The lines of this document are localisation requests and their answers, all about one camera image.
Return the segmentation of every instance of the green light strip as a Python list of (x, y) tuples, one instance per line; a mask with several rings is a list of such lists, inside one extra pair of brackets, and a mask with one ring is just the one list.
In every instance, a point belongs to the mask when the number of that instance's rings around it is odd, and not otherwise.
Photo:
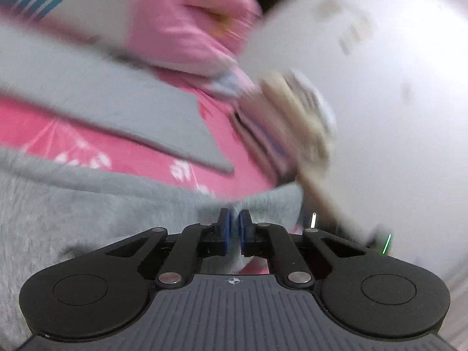
[(387, 247), (390, 244), (391, 237), (392, 237), (392, 234), (389, 234), (388, 239), (387, 239), (387, 243), (385, 244), (385, 248), (383, 248), (382, 254), (385, 254), (385, 251), (387, 250)]

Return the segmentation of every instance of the white wall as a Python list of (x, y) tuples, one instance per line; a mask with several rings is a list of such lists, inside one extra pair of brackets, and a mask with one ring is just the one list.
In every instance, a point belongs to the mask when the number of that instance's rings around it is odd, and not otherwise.
[(339, 126), (326, 186), (363, 228), (394, 229), (394, 256), (443, 276), (468, 253), (462, 11), (443, 0), (286, 0), (240, 64), (254, 79), (297, 67), (321, 89)]

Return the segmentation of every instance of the crosshair symbol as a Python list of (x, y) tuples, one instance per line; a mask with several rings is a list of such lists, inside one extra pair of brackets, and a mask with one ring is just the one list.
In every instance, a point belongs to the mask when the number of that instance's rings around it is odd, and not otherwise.
[(228, 281), (228, 283), (231, 283), (232, 285), (236, 285), (237, 283), (242, 282), (242, 280), (239, 280), (237, 277), (231, 277)]

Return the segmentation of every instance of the gray ribbed base plate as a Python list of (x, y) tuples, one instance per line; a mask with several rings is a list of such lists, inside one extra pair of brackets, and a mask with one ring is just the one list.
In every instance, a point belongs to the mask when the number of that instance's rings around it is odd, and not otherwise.
[(86, 343), (35, 337), (24, 350), (56, 351), (453, 351), (433, 334), (403, 342), (364, 338), (339, 327), (312, 294), (274, 276), (195, 275), (156, 295), (132, 326)]

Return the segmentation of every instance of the gray plush fabric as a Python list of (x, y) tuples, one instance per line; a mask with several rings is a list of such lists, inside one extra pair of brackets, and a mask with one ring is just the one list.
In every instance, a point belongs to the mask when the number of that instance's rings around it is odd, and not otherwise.
[(234, 170), (195, 95), (89, 48), (0, 22), (0, 90), (177, 157)]
[[(214, 221), (222, 207), (235, 215), (248, 208), (255, 222), (292, 229), (301, 202), (296, 185), (229, 204), (146, 178), (59, 165), (0, 147), (0, 349), (10, 351), (30, 335), (18, 295), (43, 268), (155, 226), (178, 233)], [(204, 270), (238, 271), (246, 263), (239, 239), (230, 247), (229, 257), (207, 260)]]

